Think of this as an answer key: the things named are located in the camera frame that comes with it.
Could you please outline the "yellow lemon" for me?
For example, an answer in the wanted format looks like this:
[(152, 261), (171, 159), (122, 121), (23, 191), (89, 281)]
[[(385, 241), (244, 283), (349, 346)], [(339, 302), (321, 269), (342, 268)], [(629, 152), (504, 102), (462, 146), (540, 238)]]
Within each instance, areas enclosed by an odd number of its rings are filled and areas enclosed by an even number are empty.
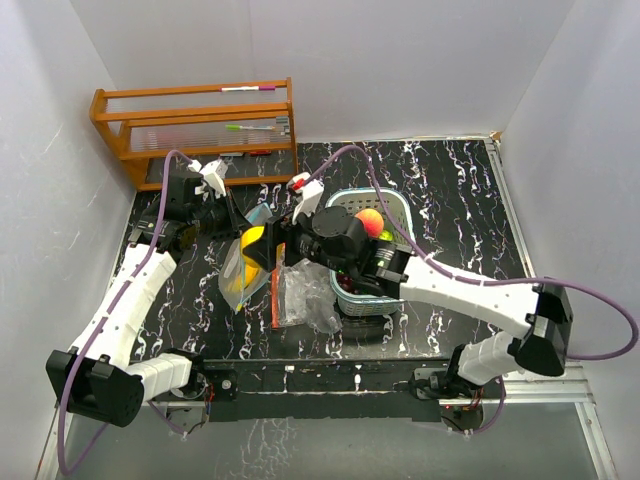
[(254, 243), (256, 243), (258, 240), (260, 240), (263, 235), (263, 232), (264, 232), (264, 226), (260, 225), (260, 226), (252, 226), (242, 234), (240, 238), (240, 249), (241, 249), (242, 257), (247, 264), (252, 264), (253, 266), (256, 266), (255, 261), (253, 260), (252, 257), (250, 257), (245, 252), (245, 249), (250, 245), (253, 245)]

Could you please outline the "yellow banana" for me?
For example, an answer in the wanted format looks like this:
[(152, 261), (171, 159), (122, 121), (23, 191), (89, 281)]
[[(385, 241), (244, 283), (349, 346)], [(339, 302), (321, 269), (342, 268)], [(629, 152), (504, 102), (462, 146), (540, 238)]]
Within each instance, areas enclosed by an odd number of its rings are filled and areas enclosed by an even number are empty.
[(261, 272), (262, 269), (260, 267), (254, 267), (242, 262), (239, 271), (230, 281), (228, 290), (234, 294), (243, 292), (255, 283)]

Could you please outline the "blue zip top bag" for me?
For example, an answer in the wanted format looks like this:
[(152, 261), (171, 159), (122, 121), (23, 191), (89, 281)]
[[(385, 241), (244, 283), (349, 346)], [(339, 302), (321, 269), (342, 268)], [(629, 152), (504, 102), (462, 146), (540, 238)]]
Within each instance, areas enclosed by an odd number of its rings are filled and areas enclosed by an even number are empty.
[(269, 273), (245, 262), (241, 255), (240, 240), (234, 240), (218, 276), (219, 290), (231, 310), (239, 312), (269, 278)]

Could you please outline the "red orange peach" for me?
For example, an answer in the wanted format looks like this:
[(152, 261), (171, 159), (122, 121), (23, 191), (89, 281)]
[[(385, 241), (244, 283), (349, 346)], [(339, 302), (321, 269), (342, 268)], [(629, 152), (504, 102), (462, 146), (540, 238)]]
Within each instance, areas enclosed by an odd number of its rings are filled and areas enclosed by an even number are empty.
[(359, 211), (355, 217), (360, 220), (371, 238), (378, 238), (384, 231), (385, 222), (380, 212), (373, 208)]

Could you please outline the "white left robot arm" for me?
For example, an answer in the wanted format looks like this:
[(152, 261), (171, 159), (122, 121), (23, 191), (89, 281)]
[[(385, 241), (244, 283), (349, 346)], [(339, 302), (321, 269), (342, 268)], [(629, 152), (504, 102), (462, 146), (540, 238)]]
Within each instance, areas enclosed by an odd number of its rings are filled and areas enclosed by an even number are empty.
[(133, 228), (98, 311), (68, 350), (53, 351), (46, 362), (61, 411), (125, 427), (161, 394), (200, 396), (207, 376), (195, 367), (196, 355), (171, 350), (133, 364), (131, 350), (159, 291), (196, 240), (236, 239), (249, 226), (218, 164), (171, 174)]

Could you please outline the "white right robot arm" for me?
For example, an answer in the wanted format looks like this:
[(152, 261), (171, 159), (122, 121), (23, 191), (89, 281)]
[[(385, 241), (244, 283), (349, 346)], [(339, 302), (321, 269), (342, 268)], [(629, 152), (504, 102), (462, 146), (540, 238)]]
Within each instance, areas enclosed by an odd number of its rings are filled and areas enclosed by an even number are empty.
[(565, 372), (572, 313), (563, 287), (494, 286), (490, 278), (447, 278), (411, 247), (375, 239), (343, 207), (328, 207), (296, 220), (272, 217), (240, 239), (248, 265), (275, 269), (302, 260), (348, 276), (364, 292), (459, 312), (499, 328), (477, 344), (459, 345), (446, 369), (413, 375), (410, 387), (422, 398), (470, 397), (488, 382), (517, 370), (546, 377)]

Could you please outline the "orange zip plastic bag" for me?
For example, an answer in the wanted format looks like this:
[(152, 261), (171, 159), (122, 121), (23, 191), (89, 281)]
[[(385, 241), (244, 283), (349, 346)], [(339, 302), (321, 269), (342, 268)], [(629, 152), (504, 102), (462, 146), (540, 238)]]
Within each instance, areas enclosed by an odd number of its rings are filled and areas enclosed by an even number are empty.
[(284, 260), (281, 245), (271, 280), (272, 327), (306, 325), (323, 334), (339, 332), (342, 321), (335, 309), (337, 297), (330, 284), (331, 271), (306, 259), (287, 267)]

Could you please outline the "wooden shelf rack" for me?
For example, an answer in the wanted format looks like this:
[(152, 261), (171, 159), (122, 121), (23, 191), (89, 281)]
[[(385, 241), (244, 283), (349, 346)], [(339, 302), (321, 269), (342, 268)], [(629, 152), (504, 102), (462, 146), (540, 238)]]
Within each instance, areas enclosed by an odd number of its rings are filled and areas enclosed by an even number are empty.
[[(275, 91), (222, 93), (222, 87), (275, 85)], [(298, 173), (293, 82), (254, 82), (129, 90), (99, 89), (89, 118), (139, 192), (157, 191), (153, 163), (177, 149), (201, 161), (236, 158), (231, 186), (285, 183)], [(276, 131), (229, 131), (226, 124)]]

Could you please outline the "purple grapes bunch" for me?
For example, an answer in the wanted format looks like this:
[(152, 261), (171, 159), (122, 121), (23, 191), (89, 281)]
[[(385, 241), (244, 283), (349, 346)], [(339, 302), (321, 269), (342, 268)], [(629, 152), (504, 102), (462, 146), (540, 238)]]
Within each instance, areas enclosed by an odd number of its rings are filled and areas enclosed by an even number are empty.
[(337, 281), (338, 281), (339, 287), (343, 291), (349, 294), (355, 294), (357, 292), (357, 289), (354, 286), (353, 280), (350, 277), (339, 275), (337, 277)]

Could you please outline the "green white marker pen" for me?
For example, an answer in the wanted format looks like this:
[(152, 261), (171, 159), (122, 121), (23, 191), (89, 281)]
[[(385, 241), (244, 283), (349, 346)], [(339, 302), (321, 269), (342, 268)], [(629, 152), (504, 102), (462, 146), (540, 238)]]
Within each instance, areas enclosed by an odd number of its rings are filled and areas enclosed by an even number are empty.
[(225, 129), (229, 131), (276, 131), (276, 126), (273, 125), (241, 125), (241, 124), (226, 124)]

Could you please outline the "white plastic basket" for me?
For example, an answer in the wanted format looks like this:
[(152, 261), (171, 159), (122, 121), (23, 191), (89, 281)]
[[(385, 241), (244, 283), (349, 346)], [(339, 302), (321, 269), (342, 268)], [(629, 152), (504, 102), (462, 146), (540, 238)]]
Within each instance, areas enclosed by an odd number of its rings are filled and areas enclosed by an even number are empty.
[[(413, 232), (413, 222), (411, 217), (411, 209), (408, 201), (399, 192), (382, 188), (382, 197), (386, 203), (387, 209), (395, 219), (396, 223), (404, 230), (412, 240), (415, 240)], [(372, 208), (378, 211), (385, 222), (385, 229), (389, 230), (394, 237), (396, 243), (408, 245), (404, 236), (399, 232), (396, 226), (387, 219), (387, 215), (380, 205), (380, 200), (373, 187), (369, 188), (349, 188), (340, 190), (332, 194), (325, 203), (325, 207), (342, 206), (349, 213), (359, 213), (366, 208)], [(338, 282), (337, 274), (334, 271), (329, 275), (330, 286), (337, 297), (338, 307), (342, 313), (353, 317), (382, 316), (391, 315), (399, 310), (403, 304), (403, 300), (393, 299), (389, 297), (375, 297), (372, 295), (359, 295), (345, 291)]]

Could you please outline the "green lime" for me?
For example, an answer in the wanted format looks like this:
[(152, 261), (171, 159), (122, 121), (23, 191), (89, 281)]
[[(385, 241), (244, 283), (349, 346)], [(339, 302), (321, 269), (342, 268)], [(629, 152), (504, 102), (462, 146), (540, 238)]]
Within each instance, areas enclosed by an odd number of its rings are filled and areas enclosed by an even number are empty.
[(389, 230), (383, 229), (380, 235), (378, 236), (378, 239), (383, 241), (393, 242), (394, 236)]

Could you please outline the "pink white marker pen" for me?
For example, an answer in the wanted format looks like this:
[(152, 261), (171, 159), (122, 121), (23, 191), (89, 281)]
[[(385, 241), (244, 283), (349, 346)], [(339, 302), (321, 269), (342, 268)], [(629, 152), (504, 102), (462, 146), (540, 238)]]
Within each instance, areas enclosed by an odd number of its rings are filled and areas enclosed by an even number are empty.
[(275, 91), (277, 87), (275, 85), (243, 85), (235, 87), (222, 87), (220, 92), (222, 93), (235, 93), (235, 92), (261, 92), (261, 91)]

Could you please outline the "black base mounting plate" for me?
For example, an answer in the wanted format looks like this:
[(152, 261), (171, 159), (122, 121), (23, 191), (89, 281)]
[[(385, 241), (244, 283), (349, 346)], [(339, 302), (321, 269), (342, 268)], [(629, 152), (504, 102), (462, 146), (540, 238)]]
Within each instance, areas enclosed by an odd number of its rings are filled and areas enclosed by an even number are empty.
[(452, 397), (431, 386), (447, 364), (419, 359), (206, 360), (200, 372), (213, 385), (211, 419), (403, 418), (436, 422), (453, 407), (477, 409), (499, 387), (465, 387)]

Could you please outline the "aluminium frame rail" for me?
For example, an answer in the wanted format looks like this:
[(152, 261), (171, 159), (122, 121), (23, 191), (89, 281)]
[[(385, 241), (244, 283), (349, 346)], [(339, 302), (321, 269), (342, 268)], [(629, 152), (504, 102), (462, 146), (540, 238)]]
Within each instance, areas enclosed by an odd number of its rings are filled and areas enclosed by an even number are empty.
[[(535, 273), (524, 234), (509, 193), (500, 152), (499, 132), (492, 132), (485, 140), (490, 164), (509, 220), (523, 270), (527, 276)], [(583, 366), (570, 362), (568, 371), (558, 378), (545, 378), (532, 373), (513, 373), (506, 379), (509, 403), (569, 403), (575, 407), (582, 436), (599, 479), (618, 477), (596, 410), (596, 401)]]

